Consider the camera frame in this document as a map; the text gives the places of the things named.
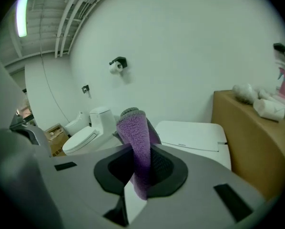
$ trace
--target paper towel roll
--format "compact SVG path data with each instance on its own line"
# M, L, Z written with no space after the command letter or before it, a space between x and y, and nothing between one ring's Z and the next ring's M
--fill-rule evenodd
M122 64L118 61L115 61L111 66L110 66L110 72L111 74L116 74L122 71Z
M253 107L262 118L280 121L285 116L285 109L280 104L265 99L254 101Z

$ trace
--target white wall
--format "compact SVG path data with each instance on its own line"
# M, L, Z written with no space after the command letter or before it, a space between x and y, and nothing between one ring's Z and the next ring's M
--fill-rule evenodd
M21 70L16 72L15 74L12 74L11 77L15 81L15 83L20 87L20 89L26 89L26 83L25 83L25 70Z
M88 109L138 107L161 120L209 122L212 96L234 84L275 90L273 43L285 28L266 0L102 0L71 52ZM127 58L123 77L108 63Z
M82 109L68 56L54 58L53 53L25 64L28 100L37 125L46 130L60 123L67 125Z
M8 72L0 65L0 129L9 129L11 121L25 98Z

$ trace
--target toilet seat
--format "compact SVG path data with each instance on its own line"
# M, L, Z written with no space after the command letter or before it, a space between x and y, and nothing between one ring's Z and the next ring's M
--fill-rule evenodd
M96 138L98 134L99 131L97 131L95 128L86 126L81 131L73 135L70 139L68 139L67 142L63 145L62 150L64 153L75 152Z

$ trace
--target cable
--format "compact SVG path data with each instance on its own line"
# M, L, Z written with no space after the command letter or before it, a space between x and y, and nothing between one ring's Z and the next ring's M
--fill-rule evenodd
M43 54L42 54L42 40L41 40L41 26L42 26L42 19L43 19L43 13L44 13L44 7L45 7L45 1L44 0L44 3L43 3L43 8L42 8L42 13L41 13L41 19L40 19L40 30L39 30L39 34L40 34L40 53L41 53L41 61L42 61L42 66L43 66L43 70L44 70L44 75L45 75L45 79L46 79L46 82L47 82L47 85L49 87L49 90L51 92L51 95L56 103L56 105L58 106L58 108L60 109L61 113L64 115L65 119L68 121L68 123L70 122L68 120L68 118L66 117L66 115L63 113L63 111L61 110L60 106L58 105L53 93L52 93L52 90L51 90L51 86L49 85L48 83L48 79L47 79L47 75L46 75L46 71L45 71L45 67L44 67L44 61L43 61Z

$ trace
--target toilet lid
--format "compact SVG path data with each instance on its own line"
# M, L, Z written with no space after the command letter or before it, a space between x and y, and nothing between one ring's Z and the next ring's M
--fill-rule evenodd
M80 148L79 146L85 145L85 142L89 139L94 139L97 136L97 131L95 128L86 126L81 131L73 135L67 142L63 145L63 151L71 151L73 149Z

